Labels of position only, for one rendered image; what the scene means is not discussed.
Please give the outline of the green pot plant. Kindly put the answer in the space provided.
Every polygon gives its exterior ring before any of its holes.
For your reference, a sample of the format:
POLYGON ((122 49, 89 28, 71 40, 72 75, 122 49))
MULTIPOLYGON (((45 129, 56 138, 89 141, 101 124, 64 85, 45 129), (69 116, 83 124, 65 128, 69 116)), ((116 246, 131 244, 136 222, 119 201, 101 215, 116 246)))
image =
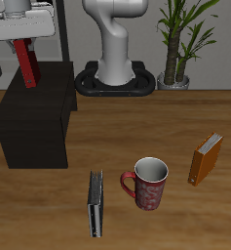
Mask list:
POLYGON ((184 74, 186 64, 189 60, 197 60, 196 53, 203 47, 214 44, 215 40, 210 40, 213 27, 208 29, 201 37, 198 37, 204 21, 195 24, 193 27, 189 23, 199 17, 205 10, 214 6, 219 0, 208 0, 201 4, 201 0, 189 10, 185 10, 186 0, 168 0, 169 13, 158 21, 166 27, 162 30, 165 38, 163 43, 168 47, 165 71, 157 77, 158 90, 187 90, 190 79, 184 74))

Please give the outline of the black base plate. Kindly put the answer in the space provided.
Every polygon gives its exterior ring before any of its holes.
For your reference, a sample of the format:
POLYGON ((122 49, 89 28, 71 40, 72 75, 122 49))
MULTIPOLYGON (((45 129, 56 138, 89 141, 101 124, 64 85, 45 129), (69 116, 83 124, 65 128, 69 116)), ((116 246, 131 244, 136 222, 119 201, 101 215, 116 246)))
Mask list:
POLYGON ((135 78, 121 86, 109 86, 95 78, 97 61, 90 61, 75 78, 75 88, 87 97, 143 97, 150 95, 156 86, 155 77, 141 61, 132 61, 135 78))

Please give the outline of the black vertical post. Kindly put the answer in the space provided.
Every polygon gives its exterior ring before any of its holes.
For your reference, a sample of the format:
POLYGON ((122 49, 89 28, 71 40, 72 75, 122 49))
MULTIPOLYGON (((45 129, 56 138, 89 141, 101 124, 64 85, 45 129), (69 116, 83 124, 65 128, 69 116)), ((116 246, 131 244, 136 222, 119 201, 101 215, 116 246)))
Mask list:
POLYGON ((64 62, 69 62, 70 57, 69 57, 69 48, 68 48, 64 1, 56 0, 56 5, 57 5, 57 14, 58 14, 58 31, 59 31, 59 37, 60 37, 62 60, 64 62))

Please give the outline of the dark wooden cabinet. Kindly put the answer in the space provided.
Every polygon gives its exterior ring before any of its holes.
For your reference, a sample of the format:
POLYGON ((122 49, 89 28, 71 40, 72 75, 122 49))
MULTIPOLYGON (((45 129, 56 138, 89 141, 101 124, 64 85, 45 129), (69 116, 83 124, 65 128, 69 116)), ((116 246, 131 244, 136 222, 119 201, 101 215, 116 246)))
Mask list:
POLYGON ((65 169, 69 116, 77 109, 72 62, 40 62, 26 88, 18 70, 0 103, 0 143, 11 169, 65 169))

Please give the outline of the red book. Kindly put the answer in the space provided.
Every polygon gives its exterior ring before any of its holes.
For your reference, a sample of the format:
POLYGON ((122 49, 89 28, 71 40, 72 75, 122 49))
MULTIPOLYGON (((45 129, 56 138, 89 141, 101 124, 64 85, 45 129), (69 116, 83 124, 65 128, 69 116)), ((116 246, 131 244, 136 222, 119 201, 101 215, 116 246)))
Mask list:
POLYGON ((36 87, 41 73, 34 51, 30 51, 28 46, 32 43, 30 38, 14 41, 19 66, 22 72, 25 86, 27 88, 36 87))

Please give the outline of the red patterned mug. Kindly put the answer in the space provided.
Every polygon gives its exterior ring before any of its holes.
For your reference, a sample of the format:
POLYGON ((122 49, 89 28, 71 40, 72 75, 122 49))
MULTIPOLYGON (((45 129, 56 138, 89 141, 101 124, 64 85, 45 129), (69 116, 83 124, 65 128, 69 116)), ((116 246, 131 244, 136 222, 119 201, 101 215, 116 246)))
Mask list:
POLYGON ((168 174, 169 169, 165 162, 155 157, 144 157, 138 160, 132 172, 121 175, 120 184, 140 209, 152 211, 160 205, 168 174), (135 181, 134 190, 125 185, 127 178, 135 181))

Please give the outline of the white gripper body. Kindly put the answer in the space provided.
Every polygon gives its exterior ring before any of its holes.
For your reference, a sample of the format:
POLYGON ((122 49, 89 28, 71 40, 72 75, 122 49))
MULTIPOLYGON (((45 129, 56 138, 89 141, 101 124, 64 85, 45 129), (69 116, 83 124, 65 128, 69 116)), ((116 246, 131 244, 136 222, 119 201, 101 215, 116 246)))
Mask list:
POLYGON ((0 1, 0 41, 54 34, 54 7, 51 3, 0 1))

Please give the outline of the orange book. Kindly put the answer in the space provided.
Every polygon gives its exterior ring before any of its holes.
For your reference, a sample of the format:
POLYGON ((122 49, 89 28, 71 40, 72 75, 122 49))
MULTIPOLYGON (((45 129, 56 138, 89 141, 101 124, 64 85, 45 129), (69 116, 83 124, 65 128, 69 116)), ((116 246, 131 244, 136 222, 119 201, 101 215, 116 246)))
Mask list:
POLYGON ((193 154, 188 183, 196 187, 214 168, 223 137, 212 132, 200 143, 193 154))

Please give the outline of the black book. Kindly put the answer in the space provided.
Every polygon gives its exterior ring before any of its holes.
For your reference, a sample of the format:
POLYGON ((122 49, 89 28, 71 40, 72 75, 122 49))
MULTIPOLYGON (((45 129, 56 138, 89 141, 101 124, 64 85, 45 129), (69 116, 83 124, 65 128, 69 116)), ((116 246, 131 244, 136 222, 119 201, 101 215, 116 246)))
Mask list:
POLYGON ((90 173, 88 193, 88 215, 90 237, 102 237, 103 219, 103 175, 102 172, 90 173))

